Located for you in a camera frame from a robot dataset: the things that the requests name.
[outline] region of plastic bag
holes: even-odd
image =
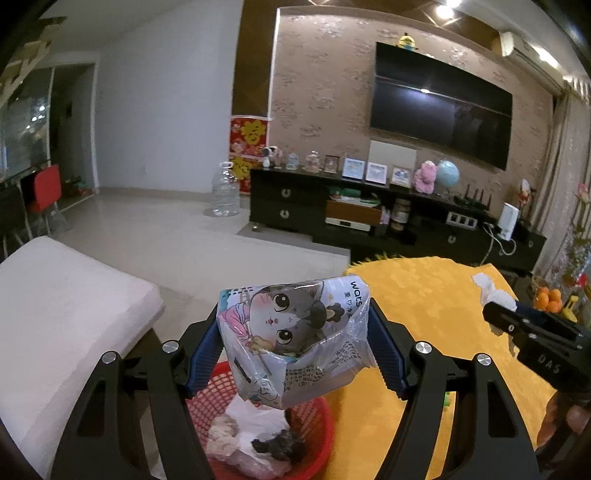
[[[238,394],[289,408],[376,366],[369,298],[356,275],[223,290],[217,321]]]

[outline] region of photo frame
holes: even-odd
[[[326,173],[337,173],[339,168],[339,156],[338,155],[325,155],[324,156],[324,171]]]
[[[406,168],[394,167],[390,183],[401,187],[411,187],[411,173]]]
[[[368,162],[365,181],[386,185],[388,181],[388,166],[381,163]]]
[[[343,177],[355,180],[363,180],[365,173],[365,162],[354,158],[346,158],[343,165]]]

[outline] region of wallpaper wall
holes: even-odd
[[[479,45],[407,18],[342,7],[281,9],[272,85],[269,141],[304,158],[348,153],[367,160],[370,140],[418,149],[417,167],[442,153],[369,128],[375,43],[396,43],[408,32],[422,53],[473,73],[513,94],[511,146],[506,171],[445,155],[460,170],[463,193],[492,192],[491,213],[515,203],[521,179],[540,181],[552,116],[552,96],[534,79]]]

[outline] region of globe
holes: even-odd
[[[450,189],[460,181],[460,171],[449,160],[442,160],[437,165],[437,177],[435,182],[444,188]]]

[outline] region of curtain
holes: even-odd
[[[554,113],[554,125],[545,158],[542,185],[536,194],[532,225],[546,238],[535,272],[551,284],[559,283],[564,269],[566,245],[572,234],[572,219],[579,218],[576,196],[579,183],[589,184],[591,116],[579,92],[567,87]]]

